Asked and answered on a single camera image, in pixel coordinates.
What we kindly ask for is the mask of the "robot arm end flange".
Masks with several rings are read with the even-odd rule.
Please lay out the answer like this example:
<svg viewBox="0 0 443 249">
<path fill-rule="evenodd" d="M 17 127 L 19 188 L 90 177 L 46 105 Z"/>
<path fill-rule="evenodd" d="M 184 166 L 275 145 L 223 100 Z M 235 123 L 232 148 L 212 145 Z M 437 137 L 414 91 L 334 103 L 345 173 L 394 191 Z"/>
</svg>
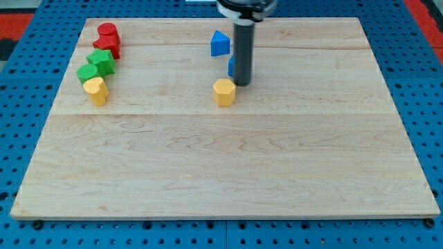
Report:
<svg viewBox="0 0 443 249">
<path fill-rule="evenodd" d="M 239 26 L 251 26 L 272 15 L 278 0 L 216 0 L 217 10 Z"/>
</svg>

